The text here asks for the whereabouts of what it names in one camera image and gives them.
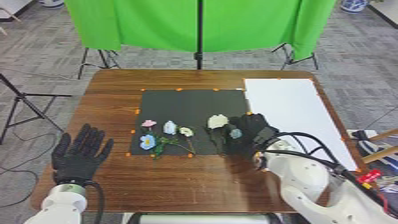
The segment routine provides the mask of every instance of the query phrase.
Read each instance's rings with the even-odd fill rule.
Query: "light stand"
[[[293,50],[291,50],[291,52],[289,52],[289,54],[288,54],[286,43],[284,43],[282,45],[279,45],[279,47],[273,49],[272,53],[275,53],[279,49],[282,49],[282,51],[284,51],[284,56],[286,56],[286,61],[284,61],[280,70],[284,70],[284,68],[286,68],[288,65],[296,64],[298,62],[305,61],[307,59],[312,59],[312,62],[314,62],[314,69],[320,70],[318,60],[316,60],[314,53],[311,54],[311,56],[309,56],[307,58],[304,58],[302,60],[295,61],[295,59],[293,59],[293,54],[295,54],[295,52],[293,52]]]
[[[202,70],[202,11],[204,0],[197,0],[197,52],[193,54],[197,66],[195,69]]]
[[[3,82],[5,86],[9,87],[10,91],[16,94],[14,97],[14,104],[12,104],[12,108],[10,108],[10,113],[9,113],[9,118],[7,118],[7,122],[5,122],[5,126],[3,126],[3,132],[1,132],[1,137],[0,137],[0,145],[3,144],[3,137],[7,134],[7,130],[10,127],[17,126],[19,124],[25,124],[26,122],[37,120],[37,119],[44,119],[51,125],[55,126],[55,128],[60,130],[60,132],[64,132],[62,128],[58,127],[58,125],[55,124],[53,120],[49,119],[49,117],[46,116],[46,111],[49,109],[49,106],[53,104],[53,100],[57,97],[71,97],[71,95],[55,95],[55,94],[30,94],[30,93],[21,93],[19,90],[16,89],[16,86],[12,85],[12,83],[9,82],[3,74],[0,73],[0,81]],[[44,110],[41,111],[39,108],[35,107],[33,103],[28,101],[26,96],[42,96],[42,97],[51,97],[51,100],[48,102],[48,105],[44,107]],[[35,117],[28,118],[23,121],[17,121],[16,123],[10,124],[12,121],[12,117],[14,117],[14,112],[16,112],[16,106],[17,103],[23,102],[25,105],[28,106],[28,108],[32,109],[33,113],[35,113]]]
[[[85,62],[85,61],[87,61],[89,48],[83,49],[83,58],[81,58],[81,63],[80,63],[80,68],[78,68],[78,79],[81,78],[83,67],[85,67],[85,66],[94,66],[94,67],[97,67],[99,69],[110,69],[110,68],[113,68],[113,67],[121,68],[121,66],[119,66],[119,64],[117,64],[117,62],[115,62],[115,59],[113,59],[113,57],[112,57],[112,55],[110,55],[110,54],[113,54],[113,55],[117,56],[115,51],[106,51],[106,50],[105,50],[105,53],[106,53],[106,59],[108,59],[108,60],[105,59],[103,50],[97,50],[97,54],[99,54],[101,61],[103,61],[103,66],[99,66],[99,65],[94,65],[94,64],[90,64],[90,63]]]

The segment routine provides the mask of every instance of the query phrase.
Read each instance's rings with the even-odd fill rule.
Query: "white flower petal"
[[[176,134],[176,129],[177,129],[177,125],[174,124],[172,121],[167,121],[165,126],[163,126],[165,134],[174,135]]]
[[[192,137],[193,136],[193,131],[188,128],[179,128],[179,133],[186,136]]]
[[[220,128],[227,123],[229,123],[227,117],[222,114],[213,115],[208,119],[208,128],[209,129]]]

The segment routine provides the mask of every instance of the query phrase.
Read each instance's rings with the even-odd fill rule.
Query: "white paper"
[[[245,79],[245,89],[250,111],[264,115],[270,125],[282,132],[304,132],[321,140],[341,164],[353,171],[357,165],[341,141],[312,81],[309,79]],[[288,136],[282,139],[300,150],[295,139]],[[304,137],[298,139],[311,151],[318,144]],[[321,150],[314,156],[328,159]]]

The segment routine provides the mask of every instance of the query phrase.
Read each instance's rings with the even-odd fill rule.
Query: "green screen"
[[[85,47],[195,52],[197,0],[65,0]],[[334,0],[204,0],[204,52],[289,43],[311,56]]]

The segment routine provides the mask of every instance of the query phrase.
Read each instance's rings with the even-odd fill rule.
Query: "glove finger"
[[[101,146],[101,143],[103,143],[103,138],[105,138],[105,132],[99,131],[97,134],[96,134],[96,139],[94,139],[94,143],[92,143],[92,146],[90,146],[90,151],[87,153],[89,157],[96,156],[99,146]]]
[[[94,140],[96,140],[96,135],[97,135],[97,129],[90,128],[90,132],[89,132],[87,138],[83,140],[83,147],[81,147],[81,153],[83,153],[85,156],[90,153],[90,147],[92,147],[92,143],[94,143]]]
[[[58,144],[53,149],[53,153],[51,153],[51,162],[53,162],[55,170],[58,169],[58,163],[60,163],[58,160],[65,155],[65,150],[67,150],[69,144],[71,144],[71,135],[69,135],[69,133],[64,133],[60,140],[58,140]]]
[[[85,124],[81,129],[80,129],[74,141],[73,141],[71,150],[67,152],[69,154],[76,154],[78,151],[80,151],[80,148],[81,148],[81,145],[83,145],[83,139],[85,139],[85,136],[89,134],[89,131],[90,131],[90,125]]]
[[[108,140],[106,142],[106,145],[103,147],[103,151],[97,155],[97,162],[101,163],[105,161],[105,159],[108,158],[108,154],[110,154],[110,150],[112,150],[112,147],[113,147],[113,139]]]

